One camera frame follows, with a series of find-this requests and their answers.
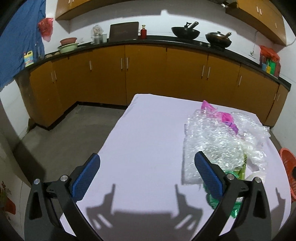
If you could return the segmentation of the pink purple plastic bag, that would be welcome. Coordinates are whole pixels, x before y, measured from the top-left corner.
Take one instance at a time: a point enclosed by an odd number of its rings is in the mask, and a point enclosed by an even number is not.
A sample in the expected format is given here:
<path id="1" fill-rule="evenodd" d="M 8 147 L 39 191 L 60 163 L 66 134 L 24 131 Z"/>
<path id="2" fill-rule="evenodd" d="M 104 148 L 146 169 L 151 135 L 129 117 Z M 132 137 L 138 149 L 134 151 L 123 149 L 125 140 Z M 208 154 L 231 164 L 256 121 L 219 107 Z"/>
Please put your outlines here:
<path id="1" fill-rule="evenodd" d="M 208 103 L 206 100 L 203 100 L 202 105 L 201 105 L 201 110 L 205 111 L 208 116 L 211 116 L 213 118 L 216 118 L 225 125 L 227 125 L 229 128 L 231 128 L 235 134 L 238 134 L 238 127 L 234 123 L 234 118 L 230 113 L 225 113 L 218 111 L 218 109 L 214 108 L 210 103 Z"/>

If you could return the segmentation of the white plastic bag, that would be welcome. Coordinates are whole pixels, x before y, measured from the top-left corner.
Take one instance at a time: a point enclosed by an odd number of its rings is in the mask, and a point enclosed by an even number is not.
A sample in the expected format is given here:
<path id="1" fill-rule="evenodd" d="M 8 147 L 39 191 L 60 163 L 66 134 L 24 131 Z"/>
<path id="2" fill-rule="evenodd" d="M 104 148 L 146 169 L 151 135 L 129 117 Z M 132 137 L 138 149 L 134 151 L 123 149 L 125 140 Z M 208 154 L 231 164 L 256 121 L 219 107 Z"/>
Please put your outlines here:
<path id="1" fill-rule="evenodd" d="M 245 178 L 245 180 L 252 181 L 256 177 L 260 178 L 262 180 L 262 183 L 264 183 L 266 179 L 266 173 L 263 171 L 255 171 L 255 172 L 252 172 L 250 175 L 248 175 Z"/>

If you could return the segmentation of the red plastic basin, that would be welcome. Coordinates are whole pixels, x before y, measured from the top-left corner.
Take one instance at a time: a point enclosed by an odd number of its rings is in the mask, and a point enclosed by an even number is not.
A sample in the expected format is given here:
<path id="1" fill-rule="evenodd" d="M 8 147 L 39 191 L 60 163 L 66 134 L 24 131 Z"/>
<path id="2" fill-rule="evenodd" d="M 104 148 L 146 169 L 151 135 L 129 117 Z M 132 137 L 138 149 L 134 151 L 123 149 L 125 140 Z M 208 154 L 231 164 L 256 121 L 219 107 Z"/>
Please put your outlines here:
<path id="1" fill-rule="evenodd" d="M 289 149 L 281 148 L 280 157 L 287 173 L 292 202 L 295 202 L 295 155 Z"/>

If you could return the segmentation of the clear crumpled plastic bag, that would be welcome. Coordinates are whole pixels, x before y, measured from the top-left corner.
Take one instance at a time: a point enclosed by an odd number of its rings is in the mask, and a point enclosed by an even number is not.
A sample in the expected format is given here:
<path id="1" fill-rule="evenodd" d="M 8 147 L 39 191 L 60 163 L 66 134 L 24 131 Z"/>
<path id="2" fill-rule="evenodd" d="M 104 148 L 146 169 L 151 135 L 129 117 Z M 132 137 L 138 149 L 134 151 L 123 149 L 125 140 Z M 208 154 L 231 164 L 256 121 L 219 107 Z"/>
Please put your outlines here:
<path id="1" fill-rule="evenodd" d="M 238 128 L 237 136 L 240 137 L 240 144 L 247 155 L 247 159 L 259 171 L 265 171 L 267 160 L 263 146 L 270 138 L 269 128 L 254 120 L 248 114 L 234 111 L 231 115 Z"/>

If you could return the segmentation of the bubble wrap sheet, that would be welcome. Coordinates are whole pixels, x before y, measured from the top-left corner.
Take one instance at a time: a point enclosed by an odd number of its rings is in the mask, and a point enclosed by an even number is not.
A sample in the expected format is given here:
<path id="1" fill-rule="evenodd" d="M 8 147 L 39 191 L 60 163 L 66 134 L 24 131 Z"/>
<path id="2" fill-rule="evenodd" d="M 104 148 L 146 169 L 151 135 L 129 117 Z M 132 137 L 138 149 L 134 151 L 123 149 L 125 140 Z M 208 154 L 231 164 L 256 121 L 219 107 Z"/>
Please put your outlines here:
<path id="1" fill-rule="evenodd" d="M 201 184 L 194 157 L 202 151 L 223 171 L 240 171 L 246 161 L 240 138 L 234 130 L 217 117 L 216 111 L 197 109 L 185 123 L 182 184 Z"/>

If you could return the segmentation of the lower wooden cabinets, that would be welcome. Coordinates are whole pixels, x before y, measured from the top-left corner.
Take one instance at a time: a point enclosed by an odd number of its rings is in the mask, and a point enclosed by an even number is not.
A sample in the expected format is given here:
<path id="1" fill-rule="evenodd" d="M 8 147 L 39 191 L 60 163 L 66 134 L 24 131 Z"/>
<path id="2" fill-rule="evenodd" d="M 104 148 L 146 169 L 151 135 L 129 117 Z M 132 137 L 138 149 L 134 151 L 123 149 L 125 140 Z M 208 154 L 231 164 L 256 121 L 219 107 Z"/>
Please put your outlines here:
<path id="1" fill-rule="evenodd" d="M 64 55 L 23 70 L 16 82 L 30 118 L 45 128 L 78 102 L 127 106 L 136 94 L 206 100 L 254 113 L 274 126 L 290 90 L 227 57 L 157 45 Z"/>

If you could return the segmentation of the wooden cabinets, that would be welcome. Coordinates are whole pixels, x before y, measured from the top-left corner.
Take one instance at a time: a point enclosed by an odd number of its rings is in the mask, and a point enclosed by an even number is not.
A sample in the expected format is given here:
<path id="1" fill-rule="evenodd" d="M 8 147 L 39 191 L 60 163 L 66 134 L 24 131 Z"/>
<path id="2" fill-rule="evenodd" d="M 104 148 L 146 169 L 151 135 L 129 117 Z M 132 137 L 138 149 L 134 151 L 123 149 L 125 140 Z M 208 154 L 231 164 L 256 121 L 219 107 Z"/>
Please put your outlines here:
<path id="1" fill-rule="evenodd" d="M 282 14 L 270 1 L 233 1 L 225 12 L 255 28 L 275 44 L 287 45 Z"/>
<path id="2" fill-rule="evenodd" d="M 30 118 L 45 128 L 78 102 L 127 106 L 136 94 L 206 100 L 254 113 L 274 126 L 290 90 L 227 57 L 157 45 L 64 55 L 23 70 L 16 82 Z"/>
<path id="3" fill-rule="evenodd" d="M 68 21 L 94 9 L 123 2 L 126 0 L 58 0 L 55 19 Z"/>

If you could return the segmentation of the yellow detergent bottle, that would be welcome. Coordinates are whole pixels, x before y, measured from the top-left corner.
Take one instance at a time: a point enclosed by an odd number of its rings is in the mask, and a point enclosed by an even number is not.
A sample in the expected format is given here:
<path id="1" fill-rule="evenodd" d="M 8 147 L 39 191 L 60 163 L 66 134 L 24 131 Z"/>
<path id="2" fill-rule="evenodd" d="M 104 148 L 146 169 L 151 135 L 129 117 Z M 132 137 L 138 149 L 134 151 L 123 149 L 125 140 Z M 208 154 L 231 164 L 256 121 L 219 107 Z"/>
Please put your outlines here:
<path id="1" fill-rule="evenodd" d="M 33 51 L 31 50 L 31 51 L 28 51 L 27 53 L 24 53 L 23 59 L 24 59 L 25 67 L 34 64 Z"/>

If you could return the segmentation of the red bag covered containers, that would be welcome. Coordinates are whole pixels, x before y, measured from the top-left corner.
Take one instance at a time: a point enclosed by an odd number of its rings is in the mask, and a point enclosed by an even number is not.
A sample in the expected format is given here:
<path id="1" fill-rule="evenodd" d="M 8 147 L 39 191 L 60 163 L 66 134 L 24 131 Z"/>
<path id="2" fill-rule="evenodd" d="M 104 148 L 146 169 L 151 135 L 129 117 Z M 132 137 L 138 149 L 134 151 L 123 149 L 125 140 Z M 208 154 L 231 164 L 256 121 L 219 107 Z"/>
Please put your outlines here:
<path id="1" fill-rule="evenodd" d="M 264 72 L 276 78 L 279 77 L 281 69 L 280 57 L 272 48 L 260 45 L 259 64 Z"/>

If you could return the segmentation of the stacked red green bowls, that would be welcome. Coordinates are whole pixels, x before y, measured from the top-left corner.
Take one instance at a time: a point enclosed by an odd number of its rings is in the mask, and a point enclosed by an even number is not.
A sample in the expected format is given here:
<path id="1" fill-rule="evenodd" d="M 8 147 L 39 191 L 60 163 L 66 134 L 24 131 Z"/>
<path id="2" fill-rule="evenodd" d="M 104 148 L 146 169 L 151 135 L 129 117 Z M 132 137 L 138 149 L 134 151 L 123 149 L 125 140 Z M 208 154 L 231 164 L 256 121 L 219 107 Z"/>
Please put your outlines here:
<path id="1" fill-rule="evenodd" d="M 58 50 L 61 54 L 71 52 L 78 48 L 78 43 L 76 42 L 76 37 L 66 38 L 60 41 L 60 46 Z"/>

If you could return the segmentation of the black countertop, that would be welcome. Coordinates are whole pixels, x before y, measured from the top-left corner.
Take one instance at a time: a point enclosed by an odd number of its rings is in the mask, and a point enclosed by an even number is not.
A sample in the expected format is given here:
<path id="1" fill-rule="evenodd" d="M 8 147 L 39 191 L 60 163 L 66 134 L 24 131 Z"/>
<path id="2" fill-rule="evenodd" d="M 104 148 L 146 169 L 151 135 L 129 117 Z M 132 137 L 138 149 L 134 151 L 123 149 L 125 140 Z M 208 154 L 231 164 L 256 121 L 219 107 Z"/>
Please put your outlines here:
<path id="1" fill-rule="evenodd" d="M 52 57 L 43 59 L 41 61 L 38 61 L 23 70 L 21 70 L 19 73 L 17 73 L 14 76 L 14 79 L 18 78 L 20 75 L 23 73 L 28 73 L 30 70 L 33 70 L 48 61 L 52 60 L 59 60 L 64 57 L 69 57 L 71 55 L 81 53 L 83 51 L 90 51 L 93 49 L 98 49 L 98 48 L 105 48 L 105 47 L 113 47 L 113 46 L 121 46 L 121 45 L 156 45 L 156 46 L 161 46 L 161 47 L 176 47 L 176 48 L 184 48 L 185 50 L 196 50 L 196 51 L 202 51 L 206 53 L 211 53 L 214 55 L 217 55 L 219 57 L 223 57 L 235 62 L 238 62 L 240 64 L 246 65 L 250 68 L 252 68 L 255 71 L 258 71 L 259 73 L 263 74 L 265 77 L 270 78 L 272 81 L 281 84 L 286 88 L 288 91 L 290 91 L 292 84 L 289 83 L 287 80 L 281 78 L 281 77 L 274 77 L 271 74 L 268 74 L 264 72 L 259 64 L 255 63 L 254 61 L 248 59 L 247 57 L 244 57 L 240 54 L 237 54 L 229 49 L 219 49 L 217 47 L 211 46 L 209 43 L 201 42 L 201 41 L 196 41 L 196 40 L 181 40 L 177 37 L 170 37 L 170 36 L 157 36 L 157 35 L 149 35 L 147 39 L 145 40 L 126 40 L 126 41 L 119 41 L 119 42 L 106 42 L 103 44 L 98 44 L 98 45 L 92 45 L 90 42 L 81 44 L 78 46 L 77 49 L 66 52 L 64 54 L 58 54 L 54 55 Z"/>

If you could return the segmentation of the blue hanging cloth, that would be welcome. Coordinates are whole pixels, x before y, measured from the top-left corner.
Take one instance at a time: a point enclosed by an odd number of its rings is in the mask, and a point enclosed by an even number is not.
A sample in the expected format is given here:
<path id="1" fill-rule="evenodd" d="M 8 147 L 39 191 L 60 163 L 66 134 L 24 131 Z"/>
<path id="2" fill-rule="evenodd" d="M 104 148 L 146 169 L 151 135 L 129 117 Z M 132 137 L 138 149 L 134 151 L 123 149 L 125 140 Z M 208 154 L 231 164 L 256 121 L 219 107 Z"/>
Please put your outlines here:
<path id="1" fill-rule="evenodd" d="M 37 49 L 45 53 L 38 23 L 46 16 L 46 1 L 26 1 L 13 15 L 1 35 L 1 88 L 25 68 L 24 54 Z"/>

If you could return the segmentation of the clear jar with bag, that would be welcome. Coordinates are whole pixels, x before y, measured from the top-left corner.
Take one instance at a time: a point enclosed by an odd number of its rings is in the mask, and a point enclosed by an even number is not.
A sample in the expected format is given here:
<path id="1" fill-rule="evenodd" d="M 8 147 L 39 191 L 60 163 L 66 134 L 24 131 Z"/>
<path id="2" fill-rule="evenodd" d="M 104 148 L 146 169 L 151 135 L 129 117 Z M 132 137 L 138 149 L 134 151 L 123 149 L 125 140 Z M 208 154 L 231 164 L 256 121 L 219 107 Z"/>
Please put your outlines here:
<path id="1" fill-rule="evenodd" d="M 107 42 L 107 34 L 104 33 L 104 30 L 100 25 L 95 25 L 91 30 L 91 39 L 92 45 L 103 44 Z"/>

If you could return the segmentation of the black wok with lid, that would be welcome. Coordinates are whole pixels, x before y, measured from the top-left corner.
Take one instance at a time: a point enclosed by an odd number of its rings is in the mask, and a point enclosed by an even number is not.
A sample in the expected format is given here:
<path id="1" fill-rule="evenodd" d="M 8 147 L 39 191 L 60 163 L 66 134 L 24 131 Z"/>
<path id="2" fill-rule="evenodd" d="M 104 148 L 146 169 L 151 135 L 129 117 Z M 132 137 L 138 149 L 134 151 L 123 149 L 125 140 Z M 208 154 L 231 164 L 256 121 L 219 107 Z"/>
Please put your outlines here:
<path id="1" fill-rule="evenodd" d="M 210 32 L 207 33 L 206 40 L 214 46 L 220 47 L 220 48 L 228 48 L 232 41 L 229 39 L 229 37 L 232 35 L 231 32 L 228 32 L 227 34 L 222 34 L 221 32 Z"/>

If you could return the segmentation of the red hanging plastic bag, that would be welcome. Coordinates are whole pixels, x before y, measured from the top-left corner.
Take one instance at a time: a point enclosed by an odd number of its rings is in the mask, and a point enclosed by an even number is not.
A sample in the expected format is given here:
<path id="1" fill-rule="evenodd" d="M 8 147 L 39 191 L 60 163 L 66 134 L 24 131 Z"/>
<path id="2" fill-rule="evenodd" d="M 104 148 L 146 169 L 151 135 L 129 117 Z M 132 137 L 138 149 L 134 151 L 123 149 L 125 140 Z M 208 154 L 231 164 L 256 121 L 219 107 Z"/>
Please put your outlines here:
<path id="1" fill-rule="evenodd" d="M 38 28 L 43 40 L 50 42 L 53 33 L 53 18 L 44 18 L 38 22 Z"/>

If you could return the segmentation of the dark cutting board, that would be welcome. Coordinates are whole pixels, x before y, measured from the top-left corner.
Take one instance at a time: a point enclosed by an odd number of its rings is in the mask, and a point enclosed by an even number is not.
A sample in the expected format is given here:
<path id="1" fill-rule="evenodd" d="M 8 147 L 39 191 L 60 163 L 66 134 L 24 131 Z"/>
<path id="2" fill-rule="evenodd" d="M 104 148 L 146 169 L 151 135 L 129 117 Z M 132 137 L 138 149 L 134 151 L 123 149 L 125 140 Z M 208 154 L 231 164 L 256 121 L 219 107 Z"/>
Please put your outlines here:
<path id="1" fill-rule="evenodd" d="M 139 22 L 126 22 L 110 25 L 109 42 L 138 39 Z"/>

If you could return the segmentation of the red bottle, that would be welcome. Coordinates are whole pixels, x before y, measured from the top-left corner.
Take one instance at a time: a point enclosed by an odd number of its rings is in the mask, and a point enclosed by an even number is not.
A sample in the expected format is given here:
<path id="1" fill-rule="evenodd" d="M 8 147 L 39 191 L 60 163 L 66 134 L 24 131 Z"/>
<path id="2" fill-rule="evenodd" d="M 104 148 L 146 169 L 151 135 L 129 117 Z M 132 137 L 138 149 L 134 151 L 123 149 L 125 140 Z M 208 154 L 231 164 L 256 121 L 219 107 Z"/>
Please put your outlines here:
<path id="1" fill-rule="evenodd" d="M 145 28 L 145 25 L 142 25 L 142 29 L 140 30 L 140 38 L 142 40 L 145 40 L 147 38 L 147 30 Z"/>

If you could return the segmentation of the black wok left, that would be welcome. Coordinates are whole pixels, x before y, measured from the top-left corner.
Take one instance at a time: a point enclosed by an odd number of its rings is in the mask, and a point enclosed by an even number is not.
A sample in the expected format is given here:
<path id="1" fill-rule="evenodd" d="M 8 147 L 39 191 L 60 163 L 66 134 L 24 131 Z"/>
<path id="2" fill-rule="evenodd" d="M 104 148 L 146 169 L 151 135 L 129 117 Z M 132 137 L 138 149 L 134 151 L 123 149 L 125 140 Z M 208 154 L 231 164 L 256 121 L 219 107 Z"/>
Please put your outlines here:
<path id="1" fill-rule="evenodd" d="M 200 34 L 200 31 L 195 29 L 197 25 L 199 25 L 198 21 L 193 23 L 186 22 L 183 27 L 171 27 L 171 30 L 179 39 L 194 40 Z"/>

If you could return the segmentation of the upper left wooden cabinets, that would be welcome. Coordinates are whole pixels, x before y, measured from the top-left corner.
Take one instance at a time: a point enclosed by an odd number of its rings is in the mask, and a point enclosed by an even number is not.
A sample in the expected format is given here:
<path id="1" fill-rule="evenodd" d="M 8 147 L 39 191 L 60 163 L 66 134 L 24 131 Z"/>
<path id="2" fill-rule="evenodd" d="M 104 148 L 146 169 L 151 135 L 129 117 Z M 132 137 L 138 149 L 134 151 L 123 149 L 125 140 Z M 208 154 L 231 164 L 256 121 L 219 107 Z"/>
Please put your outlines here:
<path id="1" fill-rule="evenodd" d="M 68 21 L 94 9 L 123 2 L 126 0 L 58 0 L 55 19 Z"/>

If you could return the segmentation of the upper right wooden cabinets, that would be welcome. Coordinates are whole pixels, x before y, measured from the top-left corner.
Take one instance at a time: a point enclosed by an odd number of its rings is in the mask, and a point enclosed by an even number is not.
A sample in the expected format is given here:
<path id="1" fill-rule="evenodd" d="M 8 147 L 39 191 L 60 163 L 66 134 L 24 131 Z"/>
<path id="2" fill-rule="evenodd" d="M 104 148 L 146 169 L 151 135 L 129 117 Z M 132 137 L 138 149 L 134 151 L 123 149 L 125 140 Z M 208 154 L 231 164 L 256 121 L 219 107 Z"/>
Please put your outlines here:
<path id="1" fill-rule="evenodd" d="M 255 28 L 275 44 L 287 45 L 282 14 L 270 1 L 233 1 L 225 12 Z"/>

